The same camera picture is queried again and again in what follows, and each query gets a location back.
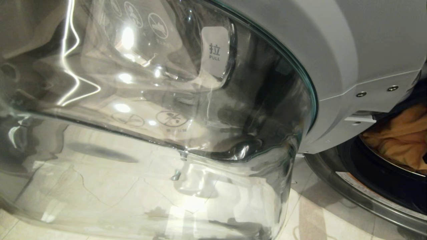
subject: screw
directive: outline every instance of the screw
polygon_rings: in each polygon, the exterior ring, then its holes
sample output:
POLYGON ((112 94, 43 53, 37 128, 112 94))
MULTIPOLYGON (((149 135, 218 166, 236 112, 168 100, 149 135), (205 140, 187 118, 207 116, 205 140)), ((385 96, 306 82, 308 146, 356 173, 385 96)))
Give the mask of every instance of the screw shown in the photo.
POLYGON ((391 86, 387 89, 387 92, 393 92, 394 90, 397 90, 398 88, 399 88, 399 86, 396 86, 396 85, 391 86))
POLYGON ((359 92, 358 94, 356 94, 356 97, 363 97, 366 94, 367 94, 366 92, 359 92))

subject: sticker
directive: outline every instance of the sticker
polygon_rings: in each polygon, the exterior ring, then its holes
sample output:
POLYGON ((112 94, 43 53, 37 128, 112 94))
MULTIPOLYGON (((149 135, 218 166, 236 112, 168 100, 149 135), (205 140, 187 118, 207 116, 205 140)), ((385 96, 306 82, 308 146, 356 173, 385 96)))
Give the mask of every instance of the sticker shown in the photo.
POLYGON ((202 29, 203 54, 201 68, 216 77, 223 77, 230 52, 230 38, 222 26, 207 26, 202 29))
POLYGON ((125 124, 130 127, 142 127, 145 124, 145 121, 143 118, 132 113, 117 112, 117 113, 114 113, 111 117, 117 122, 125 124))
POLYGON ((406 213, 408 215, 427 220, 427 216, 423 215, 421 213, 417 213, 415 211, 412 211, 408 208, 402 207, 399 204, 396 204, 388 199, 385 199, 384 197, 378 195, 376 192, 369 189, 367 186, 363 185, 360 181, 358 181, 351 173, 348 172, 336 172, 338 176, 340 176, 344 181, 349 183, 351 186, 356 188, 357 190, 361 191, 362 193, 368 195, 369 197, 373 198, 374 200, 381 202, 391 208, 394 208, 398 211, 401 211, 403 213, 406 213))
POLYGON ((130 2, 125 2, 125 11, 129 19, 139 28, 143 26, 141 15, 139 15, 138 10, 130 2))
POLYGON ((169 31, 167 30, 166 23, 164 23, 163 19, 155 14, 150 13, 148 15, 148 24, 150 24, 151 30, 162 39, 166 39, 169 36, 169 31))
POLYGON ((111 8, 113 9, 113 12, 121 17, 122 16, 122 9, 120 9, 119 4, 117 3, 117 0, 110 0, 111 8))
POLYGON ((179 113, 162 111, 156 115, 157 121, 168 127, 179 127, 184 125, 188 119, 179 113))

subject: transparent door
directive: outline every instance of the transparent door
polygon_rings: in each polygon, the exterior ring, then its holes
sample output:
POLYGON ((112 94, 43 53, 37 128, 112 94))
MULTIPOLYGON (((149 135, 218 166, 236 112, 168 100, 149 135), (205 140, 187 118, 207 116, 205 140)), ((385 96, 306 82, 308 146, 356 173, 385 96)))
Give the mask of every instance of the transparent door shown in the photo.
POLYGON ((274 238, 316 109, 304 70, 198 0, 0 2, 0 197, 46 227, 274 238))

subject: orange clothing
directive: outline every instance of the orange clothing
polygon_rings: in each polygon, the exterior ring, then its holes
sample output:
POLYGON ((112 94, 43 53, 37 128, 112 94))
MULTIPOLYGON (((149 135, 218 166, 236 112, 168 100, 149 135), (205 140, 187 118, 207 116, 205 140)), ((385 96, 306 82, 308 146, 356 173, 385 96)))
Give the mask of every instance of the orange clothing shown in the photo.
POLYGON ((363 133, 368 146, 415 170, 427 170, 427 107, 415 105, 383 126, 363 133))

